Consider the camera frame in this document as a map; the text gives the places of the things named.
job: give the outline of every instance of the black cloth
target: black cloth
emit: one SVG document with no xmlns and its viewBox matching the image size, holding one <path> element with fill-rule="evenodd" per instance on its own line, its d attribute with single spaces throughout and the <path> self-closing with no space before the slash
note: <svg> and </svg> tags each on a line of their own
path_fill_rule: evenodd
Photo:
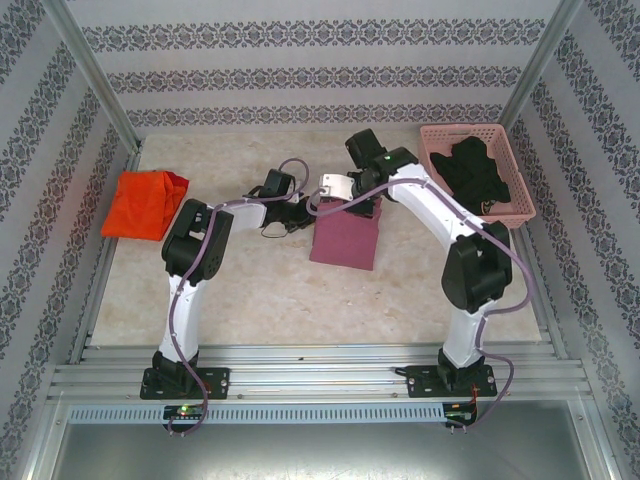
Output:
<svg viewBox="0 0 640 480">
<path fill-rule="evenodd" d="M 451 157 L 432 153 L 430 158 L 449 185 L 454 200 L 471 213 L 486 214 L 483 203 L 511 201 L 509 187 L 498 175 L 496 161 L 487 156 L 487 146 L 478 137 L 468 137 L 455 144 L 451 147 Z"/>
</svg>

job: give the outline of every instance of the pink basket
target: pink basket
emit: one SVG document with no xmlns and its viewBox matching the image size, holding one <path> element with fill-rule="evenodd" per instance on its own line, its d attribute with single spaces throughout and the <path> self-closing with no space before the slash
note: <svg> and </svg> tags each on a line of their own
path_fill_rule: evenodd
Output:
<svg viewBox="0 0 640 480">
<path fill-rule="evenodd" d="M 448 193 L 451 189 L 431 163 L 429 154 L 437 152 L 451 156 L 451 147 L 467 137 L 475 136 L 487 144 L 487 154 L 495 159 L 498 174 L 509 186 L 510 203 L 496 203 L 489 215 L 480 217 L 485 222 L 501 221 L 508 228 L 518 228 L 536 215 L 527 187 L 518 171 L 516 159 L 509 146 L 504 127 L 499 124 L 428 125 L 420 129 L 420 163 L 431 178 Z"/>
</svg>

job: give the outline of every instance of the marble surface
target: marble surface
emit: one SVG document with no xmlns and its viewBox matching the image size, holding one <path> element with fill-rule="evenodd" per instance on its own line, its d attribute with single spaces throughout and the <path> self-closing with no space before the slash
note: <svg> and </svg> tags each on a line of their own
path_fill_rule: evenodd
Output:
<svg viewBox="0 0 640 480">
<path fill-rule="evenodd" d="M 417 153 L 418 131 L 378 131 L 389 147 Z M 353 169 L 342 132 L 151 135 L 140 170 L 166 169 L 191 180 L 187 193 L 209 204 L 261 184 L 269 168 L 300 157 L 322 173 Z M 302 168 L 292 166 L 298 178 Z M 268 233 L 278 233 L 270 227 Z M 201 344 L 353 344 L 440 342 L 450 306 L 440 287 L 445 252 L 408 210 L 385 201 L 373 272 L 309 261 L 313 229 L 266 239 L 259 231 L 231 237 L 219 273 L 207 285 Z M 158 345 L 165 328 L 168 277 L 162 242 L 120 239 L 93 332 L 94 345 Z M 514 283 L 499 305 L 524 295 Z M 539 340 L 528 307 L 493 317 L 488 340 Z"/>
</svg>

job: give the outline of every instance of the maroon cloth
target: maroon cloth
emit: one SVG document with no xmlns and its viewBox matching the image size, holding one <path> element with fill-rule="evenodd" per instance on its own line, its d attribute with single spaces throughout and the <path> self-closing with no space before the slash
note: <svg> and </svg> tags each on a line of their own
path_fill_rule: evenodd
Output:
<svg viewBox="0 0 640 480">
<path fill-rule="evenodd" d="M 342 201 L 322 202 L 318 210 L 341 205 Z M 309 260 L 329 265 L 373 270 L 378 244 L 380 199 L 373 218 L 365 218 L 345 211 L 316 219 L 313 246 Z"/>
</svg>

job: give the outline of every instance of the patterned wallpaper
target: patterned wallpaper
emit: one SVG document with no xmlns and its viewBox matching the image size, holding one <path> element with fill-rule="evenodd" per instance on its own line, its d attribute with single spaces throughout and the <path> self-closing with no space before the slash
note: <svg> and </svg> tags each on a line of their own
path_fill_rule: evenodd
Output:
<svg viewBox="0 0 640 480">
<path fill-rule="evenodd" d="M 128 154 L 42 6 L 3 1 L 0 28 L 0 479 L 16 472 L 64 363 Z"/>
<path fill-rule="evenodd" d="M 139 135 L 495 122 L 558 0 L 75 0 Z"/>
<path fill-rule="evenodd" d="M 586 2 L 511 130 L 537 266 L 623 478 L 640 477 L 639 32 L 632 2 Z"/>
</svg>

